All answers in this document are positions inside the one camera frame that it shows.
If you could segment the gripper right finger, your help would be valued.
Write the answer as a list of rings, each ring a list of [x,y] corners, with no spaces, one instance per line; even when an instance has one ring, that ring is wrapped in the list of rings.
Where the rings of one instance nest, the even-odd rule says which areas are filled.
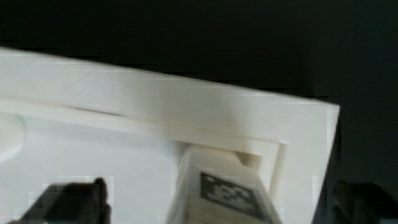
[[[333,224],[398,224],[398,182],[335,187]]]

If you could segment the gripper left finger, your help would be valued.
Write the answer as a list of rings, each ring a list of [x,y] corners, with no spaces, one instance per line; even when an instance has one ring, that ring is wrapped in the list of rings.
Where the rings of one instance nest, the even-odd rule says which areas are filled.
[[[22,224],[111,224],[107,183],[52,184],[20,218]]]

